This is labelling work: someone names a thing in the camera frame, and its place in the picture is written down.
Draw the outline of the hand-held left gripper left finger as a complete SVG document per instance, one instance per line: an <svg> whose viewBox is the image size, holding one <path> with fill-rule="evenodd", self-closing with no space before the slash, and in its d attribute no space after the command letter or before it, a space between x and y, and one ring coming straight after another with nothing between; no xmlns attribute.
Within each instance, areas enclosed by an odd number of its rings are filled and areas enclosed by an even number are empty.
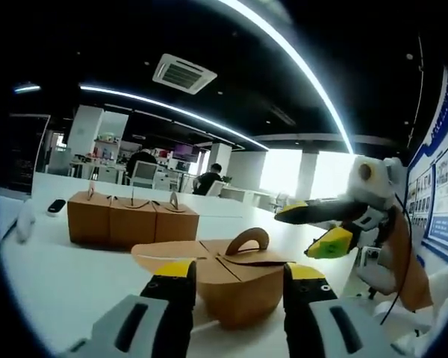
<svg viewBox="0 0 448 358"><path fill-rule="evenodd" d="M196 303L196 261L161 266L139 295L129 295L62 357L185 357Z"/></svg>

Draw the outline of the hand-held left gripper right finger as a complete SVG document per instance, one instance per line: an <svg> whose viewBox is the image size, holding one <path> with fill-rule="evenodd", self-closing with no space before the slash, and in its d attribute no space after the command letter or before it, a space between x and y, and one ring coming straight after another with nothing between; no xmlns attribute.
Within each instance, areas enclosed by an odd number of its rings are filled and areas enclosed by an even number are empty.
<svg viewBox="0 0 448 358"><path fill-rule="evenodd" d="M297 263L283 271L284 331L290 357L402 357L374 318L338 298L324 274Z"/></svg>

